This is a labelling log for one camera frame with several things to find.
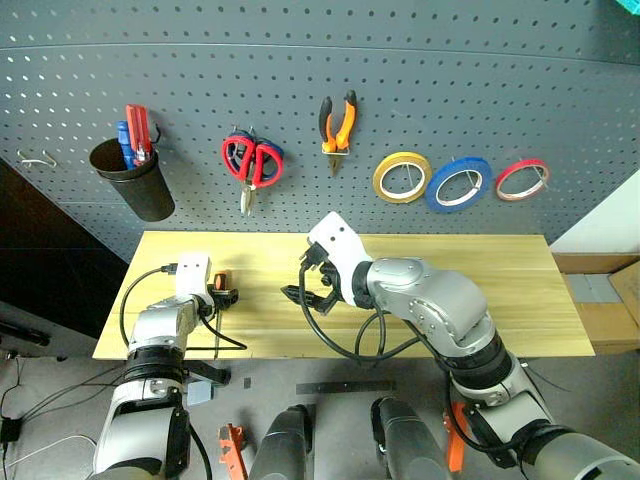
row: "red tape roll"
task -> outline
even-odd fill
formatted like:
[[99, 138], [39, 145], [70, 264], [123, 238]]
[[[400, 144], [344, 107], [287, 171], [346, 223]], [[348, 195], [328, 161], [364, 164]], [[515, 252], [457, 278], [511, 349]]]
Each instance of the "red tape roll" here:
[[[540, 181], [533, 185], [531, 188], [519, 193], [504, 193], [501, 188], [504, 181], [509, 178], [514, 173], [523, 170], [525, 168], [535, 168], [536, 171], [538, 169], [542, 170], [542, 174], [539, 176]], [[504, 172], [502, 172], [498, 178], [496, 179], [496, 194], [498, 198], [501, 200], [505, 200], [507, 202], [517, 202], [520, 200], [524, 200], [525, 198], [529, 198], [539, 193], [540, 190], [545, 188], [549, 183], [549, 179], [551, 178], [551, 170], [549, 166], [540, 160], [539, 158], [526, 158], [524, 160], [520, 160], [519, 162], [514, 163], [513, 165], [507, 167]]]

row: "pliers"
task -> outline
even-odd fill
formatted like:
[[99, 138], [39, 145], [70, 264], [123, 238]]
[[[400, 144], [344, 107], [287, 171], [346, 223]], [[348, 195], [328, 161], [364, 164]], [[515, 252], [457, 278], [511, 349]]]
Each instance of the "pliers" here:
[[329, 155], [329, 169], [335, 177], [342, 164], [342, 156], [349, 154], [349, 135], [356, 121], [356, 92], [349, 90], [344, 97], [344, 119], [335, 138], [331, 133], [331, 97], [326, 97], [320, 106], [318, 125], [322, 137], [322, 153]]

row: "black strip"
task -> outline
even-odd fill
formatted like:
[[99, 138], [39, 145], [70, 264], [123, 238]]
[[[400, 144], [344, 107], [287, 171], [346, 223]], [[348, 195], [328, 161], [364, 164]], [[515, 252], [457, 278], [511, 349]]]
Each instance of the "black strip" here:
[[296, 395], [311, 395], [314, 393], [386, 392], [393, 391], [395, 389], [396, 382], [393, 380], [298, 383], [296, 385]]

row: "gray floor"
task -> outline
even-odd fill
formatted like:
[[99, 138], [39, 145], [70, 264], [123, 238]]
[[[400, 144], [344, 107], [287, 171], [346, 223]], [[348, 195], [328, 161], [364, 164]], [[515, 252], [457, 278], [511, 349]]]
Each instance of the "gray floor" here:
[[[23, 361], [22, 385], [7, 395], [4, 414], [17, 416], [49, 393], [85, 380], [115, 363], [88, 359]], [[638, 355], [531, 361], [536, 371], [571, 390], [566, 393], [539, 382], [540, 389], [559, 423], [570, 425], [608, 443], [635, 459], [640, 458]], [[190, 408], [191, 418], [208, 448], [214, 478], [226, 479], [223, 465], [217, 463], [217, 429], [232, 422], [249, 432], [244, 452], [247, 465], [257, 443], [273, 418], [289, 405], [315, 406], [315, 448], [313, 478], [383, 479], [371, 438], [369, 407], [383, 394], [393, 393], [411, 403], [431, 427], [441, 445], [442, 379], [431, 360], [390, 360], [375, 369], [365, 369], [342, 360], [247, 360], [218, 362], [232, 371], [232, 382], [216, 391], [213, 401]], [[111, 380], [115, 374], [105, 375]], [[245, 388], [245, 378], [251, 387]], [[394, 392], [359, 392], [323, 395], [297, 395], [296, 385], [308, 382], [391, 380]], [[15, 382], [15, 364], [0, 365], [0, 391]], [[85, 387], [53, 406], [81, 400], [100, 387]], [[111, 398], [111, 388], [82, 405], [43, 415], [26, 423], [20, 441], [10, 447], [10, 462], [53, 441], [73, 433], [97, 439]], [[77, 480], [91, 472], [93, 450], [81, 440], [70, 440], [10, 469], [9, 478], [18, 480]], [[204, 478], [202, 461], [192, 447], [191, 466], [185, 480]], [[464, 472], [459, 479], [520, 479], [517, 470], [494, 468], [487, 458], [466, 452]]]

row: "wooden tabletop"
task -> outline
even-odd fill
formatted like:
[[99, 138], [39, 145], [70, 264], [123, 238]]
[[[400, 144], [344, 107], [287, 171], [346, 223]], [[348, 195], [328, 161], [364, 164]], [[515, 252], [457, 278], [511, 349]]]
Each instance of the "wooden tabletop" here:
[[[551, 256], [539, 235], [361, 235], [371, 257], [422, 257], [441, 269], [458, 270], [483, 290], [489, 311], [507, 348], [523, 357], [585, 356], [593, 349]], [[221, 351], [218, 358], [337, 357], [307, 324], [300, 307], [280, 292], [297, 284], [300, 261], [307, 249], [306, 234], [228, 232], [145, 232], [131, 262], [93, 354], [99, 359], [124, 359], [126, 348], [118, 330], [118, 308], [125, 288], [139, 275], [177, 262], [182, 252], [205, 252], [211, 275], [231, 271], [240, 300], [223, 313], [222, 332], [249, 346], [246, 351]], [[131, 332], [137, 314], [147, 305], [174, 294], [175, 277], [158, 273], [132, 292], [125, 315]], [[326, 296], [320, 274], [307, 273], [307, 290]], [[355, 334], [371, 315], [339, 303], [328, 316], [316, 314], [322, 328], [352, 350]], [[411, 333], [397, 318], [387, 321], [387, 349]], [[363, 340], [362, 352], [375, 353], [377, 328]], [[213, 346], [202, 325], [189, 336], [189, 346]], [[414, 345], [401, 356], [428, 356]], [[214, 352], [188, 352], [187, 358], [210, 359]]]

